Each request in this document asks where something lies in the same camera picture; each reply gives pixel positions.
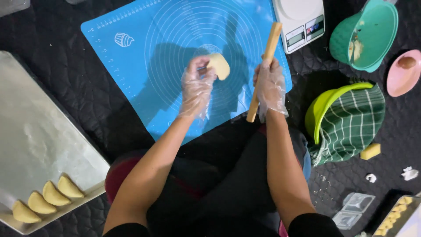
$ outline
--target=yellow sponge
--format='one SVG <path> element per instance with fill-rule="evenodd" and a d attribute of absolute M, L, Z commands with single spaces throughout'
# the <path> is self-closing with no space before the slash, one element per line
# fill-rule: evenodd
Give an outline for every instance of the yellow sponge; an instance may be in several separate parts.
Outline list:
<path fill-rule="evenodd" d="M 380 144 L 378 143 L 372 143 L 370 144 L 366 149 L 364 149 L 361 154 L 360 157 L 363 160 L 368 160 L 373 156 L 377 156 L 381 153 L 380 150 Z"/>

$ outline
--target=disposable plastic glove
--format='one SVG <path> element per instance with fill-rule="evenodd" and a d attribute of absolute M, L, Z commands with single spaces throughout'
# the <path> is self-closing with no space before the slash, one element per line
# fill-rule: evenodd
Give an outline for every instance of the disposable plastic glove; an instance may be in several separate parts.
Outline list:
<path fill-rule="evenodd" d="M 178 117 L 194 116 L 196 119 L 205 119 L 216 74 L 212 67 L 208 70 L 197 69 L 206 66 L 209 60 L 208 56 L 195 57 L 184 70 L 181 78 L 183 102 Z"/>
<path fill-rule="evenodd" d="M 259 118 L 261 122 L 266 119 L 268 109 L 273 109 L 288 117 L 288 111 L 285 107 L 285 78 L 282 75 L 282 67 L 279 61 L 273 58 L 272 64 L 264 60 L 254 70 L 253 82 L 256 84 L 257 77 L 257 98 L 259 99 Z"/>

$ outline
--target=digital kitchen scale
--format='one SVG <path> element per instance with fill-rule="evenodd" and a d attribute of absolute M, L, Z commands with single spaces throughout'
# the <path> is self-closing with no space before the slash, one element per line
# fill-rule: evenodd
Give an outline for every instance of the digital kitchen scale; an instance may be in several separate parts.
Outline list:
<path fill-rule="evenodd" d="M 276 19 L 282 23 L 282 44 L 290 54 L 325 33 L 323 0 L 273 0 Z"/>

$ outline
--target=wooden rolling pin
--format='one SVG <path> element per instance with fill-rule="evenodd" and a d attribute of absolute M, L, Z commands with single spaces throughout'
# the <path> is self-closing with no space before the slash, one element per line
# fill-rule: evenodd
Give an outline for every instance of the wooden rolling pin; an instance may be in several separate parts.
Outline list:
<path fill-rule="evenodd" d="M 281 34 L 282 23 L 273 22 L 272 28 L 270 29 L 269 39 L 266 43 L 266 50 L 263 55 L 263 60 L 268 59 L 269 65 L 272 63 L 273 55 L 275 54 L 276 47 L 279 41 L 279 35 Z M 259 99 L 257 98 L 257 86 L 258 83 L 256 82 L 256 86 L 254 87 L 253 97 L 251 98 L 250 108 L 248 109 L 247 113 L 247 121 L 250 123 L 254 122 L 254 118 L 256 117 L 257 107 L 259 107 Z"/>

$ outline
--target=white baking tray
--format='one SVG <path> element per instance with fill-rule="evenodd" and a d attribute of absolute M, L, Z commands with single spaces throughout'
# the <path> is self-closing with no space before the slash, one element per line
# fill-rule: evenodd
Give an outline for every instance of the white baking tray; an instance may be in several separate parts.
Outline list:
<path fill-rule="evenodd" d="M 30 234 L 105 192 L 109 164 L 87 141 L 23 66 L 0 51 L 0 221 L 21 234 Z M 16 221 L 11 207 L 27 203 L 46 181 L 55 185 L 68 175 L 85 198 L 57 207 L 42 222 Z"/>

